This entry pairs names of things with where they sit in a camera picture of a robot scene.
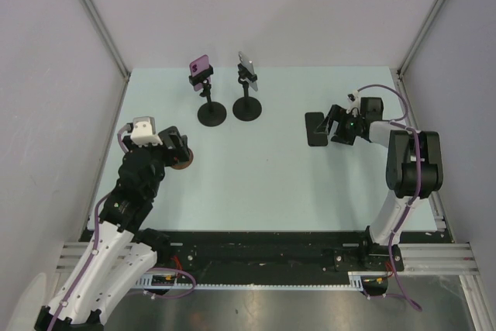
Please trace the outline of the black phone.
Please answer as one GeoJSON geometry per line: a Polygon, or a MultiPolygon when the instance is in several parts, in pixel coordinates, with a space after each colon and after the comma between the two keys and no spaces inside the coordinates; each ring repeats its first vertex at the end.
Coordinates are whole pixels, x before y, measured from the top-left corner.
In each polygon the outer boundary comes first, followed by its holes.
{"type": "Polygon", "coordinates": [[[324,121],[322,112],[306,112],[305,113],[305,128],[307,136],[307,144],[310,147],[327,147],[328,137],[325,133],[318,133],[317,129],[324,121]]]}

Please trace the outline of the rusty base phone stand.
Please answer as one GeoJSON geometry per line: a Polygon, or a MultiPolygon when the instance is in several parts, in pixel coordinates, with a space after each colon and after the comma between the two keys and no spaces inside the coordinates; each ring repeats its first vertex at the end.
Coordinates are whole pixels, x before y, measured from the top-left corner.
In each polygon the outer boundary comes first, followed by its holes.
{"type": "Polygon", "coordinates": [[[170,167],[177,171],[184,170],[185,168],[189,167],[192,164],[193,160],[194,160],[194,153],[190,148],[188,148],[188,160],[181,161],[179,163],[171,165],[170,167]]]}

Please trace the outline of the black stand holding purple phone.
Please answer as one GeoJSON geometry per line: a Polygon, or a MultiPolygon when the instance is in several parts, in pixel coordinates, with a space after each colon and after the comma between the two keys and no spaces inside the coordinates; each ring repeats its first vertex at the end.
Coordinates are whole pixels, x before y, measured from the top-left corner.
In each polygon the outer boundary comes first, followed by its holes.
{"type": "Polygon", "coordinates": [[[226,120],[227,112],[226,108],[220,102],[215,102],[212,100],[211,96],[212,84],[211,79],[205,80],[202,85],[201,97],[206,98],[206,103],[203,104],[197,113],[198,121],[207,127],[219,126],[226,120]]]}

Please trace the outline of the purple phone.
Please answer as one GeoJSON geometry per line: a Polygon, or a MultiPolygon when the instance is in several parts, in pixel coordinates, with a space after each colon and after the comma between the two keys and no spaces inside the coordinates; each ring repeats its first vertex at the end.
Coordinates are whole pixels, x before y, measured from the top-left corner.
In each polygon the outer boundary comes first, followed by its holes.
{"type": "Polygon", "coordinates": [[[202,89],[203,82],[205,80],[209,80],[210,75],[212,74],[208,55],[203,54],[202,56],[193,60],[189,64],[189,71],[189,83],[193,87],[194,91],[200,91],[202,89]]]}

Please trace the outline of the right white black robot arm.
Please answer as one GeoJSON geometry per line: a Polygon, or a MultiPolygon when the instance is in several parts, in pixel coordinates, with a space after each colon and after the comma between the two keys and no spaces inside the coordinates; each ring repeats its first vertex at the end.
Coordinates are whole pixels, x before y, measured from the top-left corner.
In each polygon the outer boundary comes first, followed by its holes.
{"type": "Polygon", "coordinates": [[[358,236],[353,247],[332,251],[337,271],[384,271],[402,266],[398,246],[402,230],[416,206],[443,184],[439,134],[418,131],[383,118],[378,97],[348,96],[350,107],[332,105],[329,112],[305,113],[307,142],[325,147],[329,142],[352,146],[356,138],[387,151],[385,181],[388,194],[377,218],[358,236]]]}

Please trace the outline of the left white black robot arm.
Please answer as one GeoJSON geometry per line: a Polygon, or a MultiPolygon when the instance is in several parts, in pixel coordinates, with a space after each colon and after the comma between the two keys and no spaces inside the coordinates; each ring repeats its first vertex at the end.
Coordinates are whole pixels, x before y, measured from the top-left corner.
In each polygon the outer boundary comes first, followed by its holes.
{"type": "Polygon", "coordinates": [[[171,126],[160,132],[149,118],[117,135],[124,151],[115,187],[97,202],[92,238],[61,289],[41,308],[36,330],[102,330],[115,307],[149,269],[172,257],[166,233],[141,229],[166,169],[188,166],[188,138],[171,126]]]}

